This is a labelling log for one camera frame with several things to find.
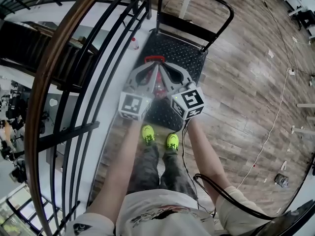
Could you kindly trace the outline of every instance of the floor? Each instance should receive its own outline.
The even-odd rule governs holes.
[[[182,1],[164,0],[163,8],[168,13],[179,15]],[[279,209],[281,212],[286,208],[301,184],[314,150],[310,136],[291,134],[292,125],[312,129],[313,124],[306,122],[305,117],[313,116],[313,113],[310,109],[297,108],[296,104],[315,102],[315,89],[308,85],[308,74],[314,69],[314,48],[306,44],[292,47],[292,37],[306,43],[307,32],[304,29],[298,31],[296,22],[287,15],[288,6],[283,0],[266,0],[266,3],[280,26],[287,53],[264,0],[225,1],[233,7],[235,17],[209,48],[199,83],[205,95],[206,108],[199,119],[234,186],[240,184],[253,165],[273,126],[287,68],[296,66],[293,48],[299,68],[296,81],[294,76],[288,75],[281,111],[270,139],[239,188],[267,214],[275,215]],[[156,4],[157,0],[153,0],[153,8]],[[191,0],[184,18],[216,31],[227,18],[227,13],[216,2]],[[154,128],[162,156],[164,140],[170,131]],[[98,167],[92,199],[104,182],[107,167],[119,149],[125,130],[124,121],[116,118]],[[139,152],[142,147],[143,142],[139,139]],[[197,173],[188,136],[186,161],[191,175]],[[284,161],[287,161],[287,168],[282,173],[289,177],[287,188],[274,184]],[[204,207],[208,210],[213,208],[210,198],[199,188],[198,196]]]

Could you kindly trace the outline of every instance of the leg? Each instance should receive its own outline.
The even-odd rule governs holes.
[[[147,145],[143,154],[135,159],[127,194],[158,189],[158,147],[154,141],[154,135],[152,137],[146,140]]]
[[[192,182],[184,166],[178,160],[175,147],[168,146],[168,149],[163,156],[163,161],[165,164],[165,172],[161,177],[161,184],[159,188],[185,193],[197,200],[197,195],[193,189]]]

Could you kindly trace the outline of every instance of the neon yellow sneaker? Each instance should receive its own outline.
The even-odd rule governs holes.
[[[142,127],[142,137],[146,141],[146,144],[149,145],[150,141],[155,141],[154,130],[150,125],[145,125]]]
[[[166,148],[174,148],[178,150],[178,144],[179,144],[179,140],[176,134],[168,135],[167,140],[166,140]]]

